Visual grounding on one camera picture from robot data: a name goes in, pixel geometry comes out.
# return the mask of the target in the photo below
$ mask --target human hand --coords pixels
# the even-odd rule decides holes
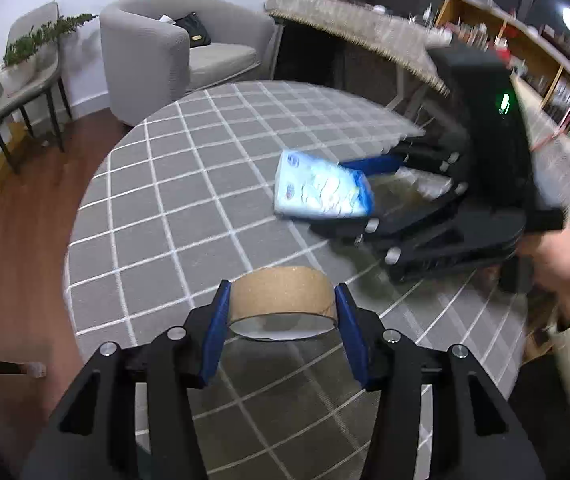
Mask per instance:
[[[530,256],[534,282],[555,292],[559,313],[565,327],[570,326],[570,228],[544,234],[527,235],[518,244],[516,254]]]

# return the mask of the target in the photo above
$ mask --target gray chair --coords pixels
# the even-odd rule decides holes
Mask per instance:
[[[212,44],[190,49],[187,31],[158,19],[196,12]],[[134,125],[186,93],[265,70],[273,19],[221,0],[120,0],[100,15],[112,113]]]
[[[55,22],[59,17],[59,5],[56,2],[50,2],[45,4],[38,9],[34,9],[28,12],[25,16],[18,18],[9,30],[8,34],[8,44],[17,40],[21,36],[24,36],[30,32],[31,28],[39,28],[43,23]],[[68,103],[68,97],[65,94],[65,87],[63,86],[63,80],[60,77],[60,57],[59,57],[59,45],[56,44],[56,48],[52,56],[46,59],[45,66],[37,67],[37,73],[34,78],[18,92],[12,95],[2,95],[0,98],[0,124],[1,122],[15,110],[21,110],[21,115],[25,121],[25,126],[27,126],[27,131],[33,137],[34,131],[30,120],[25,111],[25,105],[28,102],[36,99],[41,94],[45,94],[47,99],[47,106],[50,112],[50,120],[52,121],[52,128],[56,136],[57,144],[61,152],[63,149],[63,140],[60,135],[59,121],[56,118],[56,112],[54,110],[54,102],[52,101],[52,86],[56,83],[59,86],[60,96],[62,98],[63,104],[65,105],[65,110],[67,110],[70,119],[72,118],[72,111],[70,110],[70,104]],[[8,147],[0,134],[0,146],[1,150],[6,156],[9,165],[12,167],[15,173],[18,172],[18,167],[16,163],[12,160],[9,154]]]

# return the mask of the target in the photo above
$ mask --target potted plant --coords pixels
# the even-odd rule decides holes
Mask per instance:
[[[10,43],[0,70],[0,82],[6,94],[13,94],[29,83],[39,62],[48,64],[60,36],[71,34],[95,18],[95,14],[61,16],[56,22],[43,23],[36,30],[31,28],[30,32]]]

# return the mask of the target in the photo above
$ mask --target blue and white tissue package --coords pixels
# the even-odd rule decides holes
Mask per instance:
[[[274,211],[297,218],[368,216],[373,195],[361,171],[300,152],[281,153]]]

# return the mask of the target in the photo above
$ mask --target tape roll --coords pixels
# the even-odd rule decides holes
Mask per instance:
[[[229,328],[260,341],[288,341],[336,328],[334,287],[319,270],[273,267],[232,283]]]

